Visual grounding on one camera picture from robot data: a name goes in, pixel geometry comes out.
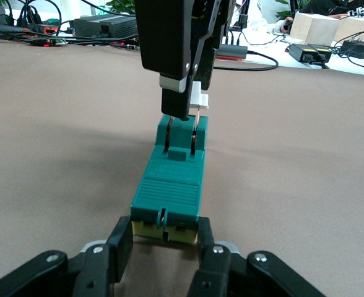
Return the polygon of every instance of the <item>metal pin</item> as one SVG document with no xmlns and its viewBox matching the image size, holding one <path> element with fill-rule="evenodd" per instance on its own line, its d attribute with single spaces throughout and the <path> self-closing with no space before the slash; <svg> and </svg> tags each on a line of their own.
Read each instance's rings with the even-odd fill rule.
<svg viewBox="0 0 364 297">
<path fill-rule="evenodd" d="M 197 129 L 198 125 L 199 125 L 199 121 L 200 121 L 200 106 L 197 108 L 197 115 L 196 118 L 194 120 L 194 128 Z"/>
</svg>

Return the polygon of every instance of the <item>green connector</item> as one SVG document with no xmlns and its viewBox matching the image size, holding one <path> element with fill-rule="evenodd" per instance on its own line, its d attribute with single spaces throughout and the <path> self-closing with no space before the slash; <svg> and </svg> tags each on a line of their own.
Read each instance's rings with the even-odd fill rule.
<svg viewBox="0 0 364 297">
<path fill-rule="evenodd" d="M 155 148 L 131 204 L 134 234 L 194 243 L 206 159 L 208 118 L 164 115 Z"/>
</svg>

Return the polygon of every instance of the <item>black power adapter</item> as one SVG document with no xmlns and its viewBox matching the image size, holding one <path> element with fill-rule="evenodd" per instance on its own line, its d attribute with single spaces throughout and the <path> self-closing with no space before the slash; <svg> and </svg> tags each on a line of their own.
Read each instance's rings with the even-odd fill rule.
<svg viewBox="0 0 364 297">
<path fill-rule="evenodd" d="M 343 41 L 343 44 L 340 47 L 340 54 L 351 58 L 364 59 L 364 41 Z"/>
<path fill-rule="evenodd" d="M 331 58 L 331 51 L 323 45 L 297 45 L 290 46 L 289 54 L 297 61 L 327 68 L 325 63 Z"/>
</svg>

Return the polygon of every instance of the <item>person's hand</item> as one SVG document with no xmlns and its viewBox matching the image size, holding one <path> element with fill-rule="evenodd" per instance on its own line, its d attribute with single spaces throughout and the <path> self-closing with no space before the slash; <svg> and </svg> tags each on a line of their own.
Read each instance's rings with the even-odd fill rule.
<svg viewBox="0 0 364 297">
<path fill-rule="evenodd" d="M 337 19 L 337 20 L 340 20 L 340 19 L 343 19 L 344 17 L 347 17 L 348 14 L 334 14 L 334 15 L 329 15 L 329 17 L 333 18 L 333 19 Z"/>
<path fill-rule="evenodd" d="M 289 22 L 290 20 L 293 20 L 293 18 L 291 18 L 291 17 L 287 17 L 287 18 L 285 19 L 284 23 L 282 24 L 282 26 L 280 27 L 280 31 L 281 31 L 282 33 L 284 33 L 284 34 L 288 33 L 288 30 L 286 30 L 286 29 L 284 28 L 284 26 L 285 26 L 285 25 L 286 25 L 286 23 L 287 23 L 287 22 Z"/>
</svg>

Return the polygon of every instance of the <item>white connector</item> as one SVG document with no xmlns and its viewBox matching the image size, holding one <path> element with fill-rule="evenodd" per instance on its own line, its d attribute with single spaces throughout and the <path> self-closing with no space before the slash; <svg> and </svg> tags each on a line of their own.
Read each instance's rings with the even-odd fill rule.
<svg viewBox="0 0 364 297">
<path fill-rule="evenodd" d="M 201 82 L 193 82 L 192 95 L 190 97 L 190 108 L 208 109 L 208 94 L 201 93 Z"/>
</svg>

